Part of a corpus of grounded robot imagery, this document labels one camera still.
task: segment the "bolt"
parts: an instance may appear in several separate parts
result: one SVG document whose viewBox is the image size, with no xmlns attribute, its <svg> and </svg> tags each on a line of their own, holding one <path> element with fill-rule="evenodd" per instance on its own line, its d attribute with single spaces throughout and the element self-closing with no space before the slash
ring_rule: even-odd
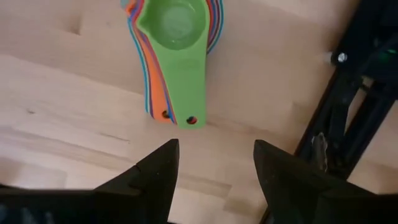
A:
<svg viewBox="0 0 398 224">
<path fill-rule="evenodd" d="M 343 62 L 347 61 L 347 58 L 348 58 L 348 56 L 347 56 L 346 54 L 340 53 L 340 54 L 338 55 L 338 57 L 337 57 L 337 60 L 338 60 L 340 63 L 343 63 Z"/>
</svg>

